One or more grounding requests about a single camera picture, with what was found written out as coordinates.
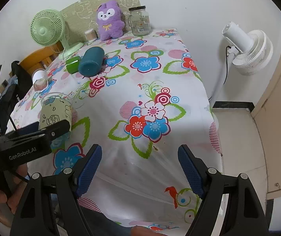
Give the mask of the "person's left hand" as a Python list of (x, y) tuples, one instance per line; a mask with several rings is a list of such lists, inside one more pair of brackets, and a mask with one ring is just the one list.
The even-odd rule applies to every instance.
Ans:
[[(13, 181), (15, 184), (15, 191), (10, 198), (7, 198), (6, 194), (0, 190), (0, 204), (6, 204), (13, 214), (15, 214), (20, 198), (25, 190), (27, 183), (20, 178), (14, 176)], [(11, 227), (12, 222), (4, 215), (0, 210), (0, 223), (7, 227)]]

